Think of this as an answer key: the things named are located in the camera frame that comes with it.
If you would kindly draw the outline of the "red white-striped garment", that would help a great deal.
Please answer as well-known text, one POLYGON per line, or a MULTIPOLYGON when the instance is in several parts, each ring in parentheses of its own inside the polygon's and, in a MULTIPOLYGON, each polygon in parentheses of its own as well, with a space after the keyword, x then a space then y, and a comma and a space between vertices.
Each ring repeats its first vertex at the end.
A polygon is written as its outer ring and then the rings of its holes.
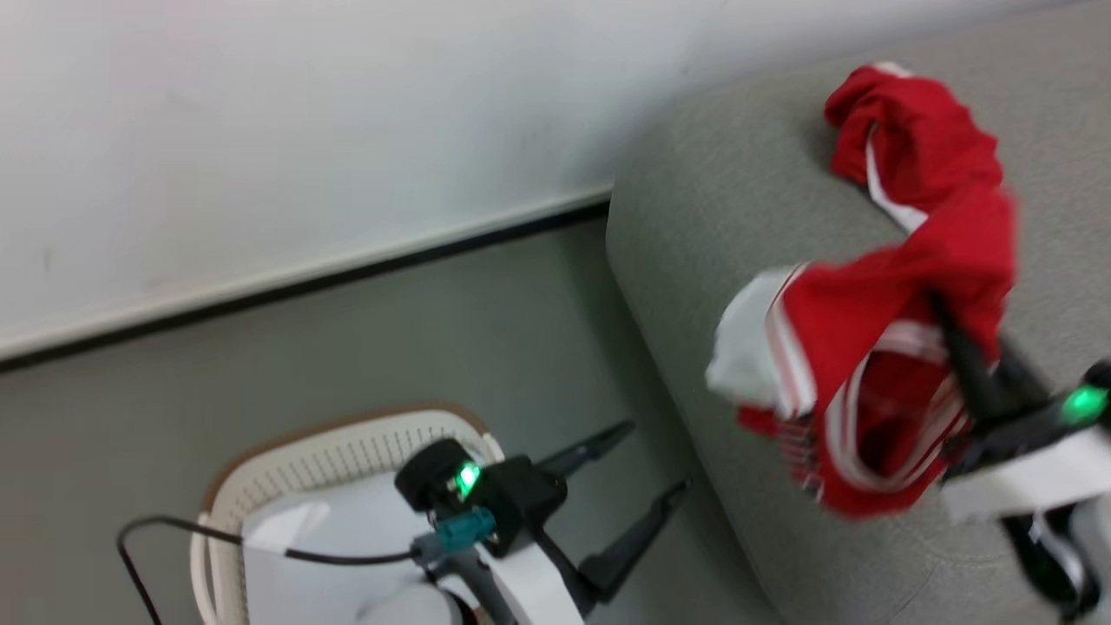
POLYGON ((914 505, 967 426, 930 293, 990 365, 1017 278, 1015 198, 995 137, 941 82, 858 67, 825 102, 835 175, 904 240, 834 265, 767 269, 720 317, 707 389, 773 438, 791 478, 841 516, 914 505))

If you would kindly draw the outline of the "grey fabric sofa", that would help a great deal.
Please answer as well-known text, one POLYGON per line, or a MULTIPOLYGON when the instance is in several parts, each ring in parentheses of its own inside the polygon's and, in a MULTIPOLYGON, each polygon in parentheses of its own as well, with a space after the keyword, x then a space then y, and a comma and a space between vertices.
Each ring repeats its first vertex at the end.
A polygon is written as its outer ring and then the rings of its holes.
POLYGON ((663 115, 615 181, 608 262, 717 498, 783 622, 1055 625, 992 523, 953 525, 933 493, 842 520, 803 495, 773 443, 705 384, 727 301, 770 266, 849 260, 897 238, 829 167, 828 95, 893 61, 945 83, 999 141, 1022 214, 1007 334, 1047 379, 1111 357, 1111 0, 762 75, 663 115))

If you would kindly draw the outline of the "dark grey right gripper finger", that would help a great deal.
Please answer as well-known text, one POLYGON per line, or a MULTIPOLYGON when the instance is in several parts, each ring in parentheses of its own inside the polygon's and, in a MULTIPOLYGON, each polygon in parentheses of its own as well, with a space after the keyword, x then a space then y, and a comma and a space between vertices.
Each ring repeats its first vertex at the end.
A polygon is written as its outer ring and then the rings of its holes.
POLYGON ((928 302, 945 343, 948 360, 955 376, 967 414, 973 423, 1003 423, 1012 417, 1013 392, 1005 371, 990 365, 973 340, 950 312, 941 295, 928 302))
POLYGON ((999 339, 1000 359, 997 381, 1003 387, 1004 409, 1040 409, 1050 404, 1052 389, 1028 363, 1009 337, 999 339))

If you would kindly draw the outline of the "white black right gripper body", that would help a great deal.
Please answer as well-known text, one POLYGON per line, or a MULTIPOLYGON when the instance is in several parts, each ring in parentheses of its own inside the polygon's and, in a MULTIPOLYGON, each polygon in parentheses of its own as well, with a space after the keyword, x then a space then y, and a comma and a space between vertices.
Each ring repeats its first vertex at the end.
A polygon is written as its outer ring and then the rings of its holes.
POLYGON ((1111 414, 1073 427, 1068 394, 961 447, 940 497, 955 523, 991 521, 1111 495, 1111 414))

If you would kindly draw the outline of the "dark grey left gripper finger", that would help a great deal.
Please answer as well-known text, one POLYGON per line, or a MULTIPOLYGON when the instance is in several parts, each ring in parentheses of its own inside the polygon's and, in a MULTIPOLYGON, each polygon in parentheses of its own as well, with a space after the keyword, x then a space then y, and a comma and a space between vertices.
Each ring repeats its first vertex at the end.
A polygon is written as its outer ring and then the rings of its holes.
POLYGON ((692 482, 679 480, 670 488, 655 496, 647 513, 632 523, 605 550, 585 557, 578 567, 578 575, 584 582, 594 602, 611 602, 625 579, 634 572, 635 565, 654 545, 655 538, 664 530, 675 511, 687 497, 692 482))
POLYGON ((634 430, 635 424, 630 420, 614 424, 614 426, 595 432, 594 435, 579 440, 567 448, 557 451, 556 454, 547 458, 536 460, 536 468, 542 470, 556 478, 571 478, 588 463, 604 458, 634 430))

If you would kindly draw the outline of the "white garment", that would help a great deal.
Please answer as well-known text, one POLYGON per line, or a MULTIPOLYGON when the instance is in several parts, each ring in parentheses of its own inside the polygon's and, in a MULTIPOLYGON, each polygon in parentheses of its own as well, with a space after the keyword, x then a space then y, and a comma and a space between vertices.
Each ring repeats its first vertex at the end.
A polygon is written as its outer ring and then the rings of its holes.
POLYGON ((357 625, 378 602, 424 582, 424 571, 409 560, 346 567, 286 558, 266 523, 303 508, 316 515, 306 530, 288 530, 283 546, 290 550, 382 556, 408 550, 431 530, 396 490, 393 472, 276 498, 247 516, 240 530, 249 543, 242 557, 250 625, 357 625))

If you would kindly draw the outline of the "cream perforated laundry basket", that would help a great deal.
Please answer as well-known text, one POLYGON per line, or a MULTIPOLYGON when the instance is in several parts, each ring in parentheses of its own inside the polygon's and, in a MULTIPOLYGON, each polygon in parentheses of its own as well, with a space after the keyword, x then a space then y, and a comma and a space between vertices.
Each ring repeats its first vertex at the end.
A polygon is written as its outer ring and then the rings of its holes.
MULTIPOLYGON (((214 530, 241 530, 247 515, 277 498, 394 471, 414 451, 444 437, 459 440, 486 464, 506 458, 484 421, 468 409, 437 401, 381 409, 242 452, 207 487, 198 521, 214 530)), ((196 536, 189 566, 203 625, 249 625, 246 566, 238 550, 196 536)))

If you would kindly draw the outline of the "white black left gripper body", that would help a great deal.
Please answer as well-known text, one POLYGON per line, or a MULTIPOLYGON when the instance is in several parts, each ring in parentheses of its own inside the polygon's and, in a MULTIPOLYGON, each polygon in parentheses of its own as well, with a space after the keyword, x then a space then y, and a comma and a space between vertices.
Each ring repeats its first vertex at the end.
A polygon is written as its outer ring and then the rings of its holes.
POLYGON ((472 505, 496 518, 483 562, 516 625, 585 625, 595 598, 546 530, 563 506, 567 486, 517 456, 480 471, 472 505))

